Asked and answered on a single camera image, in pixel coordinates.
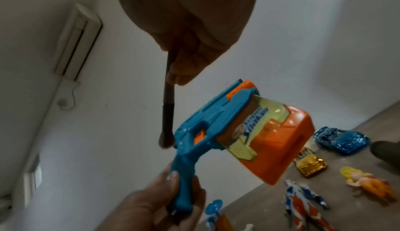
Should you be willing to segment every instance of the air conditioner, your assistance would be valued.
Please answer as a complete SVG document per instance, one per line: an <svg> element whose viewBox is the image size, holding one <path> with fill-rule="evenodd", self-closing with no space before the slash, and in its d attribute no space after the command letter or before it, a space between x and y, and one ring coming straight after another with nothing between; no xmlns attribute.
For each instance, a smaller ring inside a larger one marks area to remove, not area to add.
<svg viewBox="0 0 400 231"><path fill-rule="evenodd" d="M101 27L95 12L76 3L57 42L55 73L75 81Z"/></svg>

